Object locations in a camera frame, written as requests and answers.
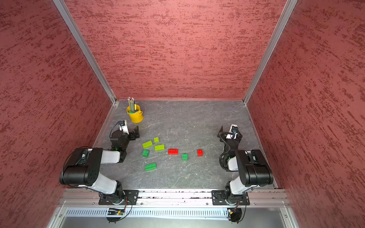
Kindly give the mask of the red 2x2 brick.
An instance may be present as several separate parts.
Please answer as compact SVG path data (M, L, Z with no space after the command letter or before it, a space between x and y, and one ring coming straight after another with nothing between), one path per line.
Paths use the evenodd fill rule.
M203 156L203 151L202 151L202 149L197 150L197 156L198 156L198 157L202 157L202 156Z

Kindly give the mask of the dark green 2x4 brick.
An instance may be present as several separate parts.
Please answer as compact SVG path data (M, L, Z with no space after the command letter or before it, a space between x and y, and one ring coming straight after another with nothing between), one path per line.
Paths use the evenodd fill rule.
M151 163L151 164L145 165L145 171L146 172L154 171L156 169L157 169L157 165L156 165L155 162L154 163Z

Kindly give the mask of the red 2x4 brick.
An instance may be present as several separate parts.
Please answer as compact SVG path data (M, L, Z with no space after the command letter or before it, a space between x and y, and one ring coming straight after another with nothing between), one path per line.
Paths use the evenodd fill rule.
M169 149L168 154L169 155L178 155L178 149Z

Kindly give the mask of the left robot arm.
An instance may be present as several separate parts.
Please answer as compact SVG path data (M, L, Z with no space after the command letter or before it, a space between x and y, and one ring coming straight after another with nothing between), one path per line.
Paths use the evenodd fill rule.
M60 184L72 188L87 188L99 194L99 205L123 206L136 205L139 191L124 190L120 181L112 180L101 174L102 164L117 164L125 161L126 149L130 141L140 137L139 127L128 132L127 126L121 126L110 134L112 148L80 147L66 159Z

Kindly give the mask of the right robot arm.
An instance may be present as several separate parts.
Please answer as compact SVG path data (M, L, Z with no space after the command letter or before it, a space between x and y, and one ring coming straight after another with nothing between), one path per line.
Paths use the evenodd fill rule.
M237 125L231 125L228 132L221 128L217 137L223 143L223 151L219 156L221 168L226 172L237 172L238 177L227 182L225 190L218 192L220 196L214 193L213 197L227 205L248 205L248 191L273 184L272 170L261 150L239 149L243 135Z

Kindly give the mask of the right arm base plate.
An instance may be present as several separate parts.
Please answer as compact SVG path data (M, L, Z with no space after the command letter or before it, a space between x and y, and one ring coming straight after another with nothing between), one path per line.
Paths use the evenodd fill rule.
M215 190L211 192L213 205L250 205L248 194L233 195L223 190Z

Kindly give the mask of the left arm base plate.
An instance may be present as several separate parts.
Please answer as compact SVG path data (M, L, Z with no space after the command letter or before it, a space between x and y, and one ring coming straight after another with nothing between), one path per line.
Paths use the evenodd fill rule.
M99 194L99 205L123 206L126 203L136 205L139 190L122 190L121 196L117 194Z

